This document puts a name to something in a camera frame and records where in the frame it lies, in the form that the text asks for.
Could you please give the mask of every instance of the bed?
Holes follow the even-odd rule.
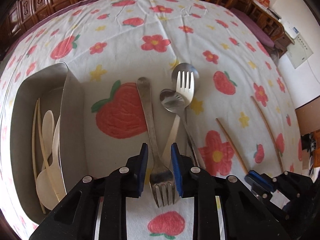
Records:
[[[271,177],[281,173],[268,131],[250,96],[271,126],[284,169],[302,171],[299,127],[284,80],[257,38],[224,7],[199,0],[86,0],[39,22],[12,49],[0,80],[0,208],[23,240],[37,223],[21,207],[12,179],[12,107],[22,81],[57,62],[65,62],[84,88],[85,148],[91,176],[107,176],[148,142],[144,122],[134,123],[138,129],[128,128],[143,116],[141,108],[134,107],[140,103],[134,85],[140,76],[151,80],[157,140],[160,152],[163,150],[174,116],[161,106],[159,93],[172,88],[172,70],[181,62],[194,65],[201,77],[187,117],[211,175],[225,178],[234,174],[243,182],[245,175],[215,118],[225,125],[248,169]],[[122,103],[103,107],[105,113],[98,114],[101,108],[93,111],[95,103],[110,97],[115,83],[122,92],[113,100]],[[118,120],[115,129],[105,125],[109,116]],[[178,145],[182,152],[187,151],[183,130]],[[154,218],[173,213],[184,227],[171,237],[191,239],[192,200],[155,208],[147,184],[142,199],[127,203],[128,239],[150,238],[152,227],[148,225]],[[284,205],[282,196],[275,199],[279,206]]]

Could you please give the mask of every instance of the stainless steel spoon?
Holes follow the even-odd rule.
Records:
[[[168,111],[175,113],[178,115],[183,123],[183,126],[187,132],[187,135],[190,139],[192,150],[194,153],[194,157],[196,159],[196,162],[199,163],[200,168],[205,169],[204,161],[202,160],[202,157],[198,151],[198,148],[196,147],[196,144],[190,134],[190,130],[188,128],[186,118],[185,118],[185,102],[184,98],[176,91],[168,91],[163,90],[160,93],[160,101],[165,109]]]

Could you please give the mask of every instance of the wooden chopstick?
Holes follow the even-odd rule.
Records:
[[[216,118],[216,121],[217,121],[220,129],[222,130],[224,136],[227,138],[228,142],[230,143],[232,149],[233,149],[234,152],[236,153],[236,156],[237,156],[237,158],[238,158],[238,160],[239,160],[239,162],[240,162],[240,164],[241,164],[241,166],[242,166],[242,169],[243,169],[244,173],[245,173],[245,174],[248,174],[248,169],[247,169],[247,167],[245,166],[244,161],[243,161],[241,155],[239,154],[237,148],[235,147],[235,145],[234,145],[233,141],[231,140],[230,136],[228,135],[227,131],[226,131],[225,128],[222,126],[222,124],[221,124],[221,122],[219,121],[218,118]]]
[[[45,168],[47,169],[47,173],[48,173],[48,177],[49,177],[49,181],[51,183],[51,186],[53,188],[53,191],[58,199],[58,201],[60,202],[61,199],[59,198],[58,196],[58,191],[55,187],[55,184],[54,184],[54,180],[52,178],[52,175],[51,173],[49,172],[49,163],[48,163],[48,160],[46,158],[46,154],[45,154],[45,148],[44,148],[44,142],[43,142],[43,138],[42,138],[42,129],[41,129],[41,113],[40,113],[40,98],[38,99],[38,130],[39,130],[39,138],[40,138],[40,145],[41,145],[41,151],[42,151],[42,157],[43,157],[43,161],[44,161],[44,166]]]
[[[37,117],[37,108],[38,108],[38,100],[36,102],[35,112],[33,114],[33,122],[32,122],[32,141],[31,141],[31,147],[32,147],[32,166],[33,166],[33,176],[35,177],[35,183],[37,182],[37,168],[36,168],[36,150],[35,150],[35,136],[36,136],[36,117]],[[41,203],[40,199],[40,206],[42,209],[42,212],[46,214],[46,211],[44,209],[43,204]]]
[[[257,101],[254,99],[253,96],[250,96],[250,97],[251,97],[252,101],[254,102],[254,105],[256,106],[257,110],[259,111],[260,116],[261,116],[261,118],[263,119],[264,124],[265,124],[265,126],[266,126],[266,128],[267,128],[267,130],[268,130],[268,132],[269,132],[269,135],[270,135],[270,137],[271,137],[271,141],[272,141],[273,146],[274,146],[274,148],[275,148],[275,150],[276,150],[276,155],[277,155],[277,158],[278,158],[278,162],[279,162],[279,165],[280,165],[281,172],[283,173],[284,170],[283,170],[283,166],[282,166],[282,162],[281,162],[279,150],[278,150],[278,148],[277,148],[276,141],[275,141],[275,138],[273,137],[273,134],[272,134],[272,132],[271,132],[270,126],[269,126],[269,124],[268,124],[268,122],[267,122],[267,120],[266,120],[263,112],[261,111],[261,109],[260,109]]]

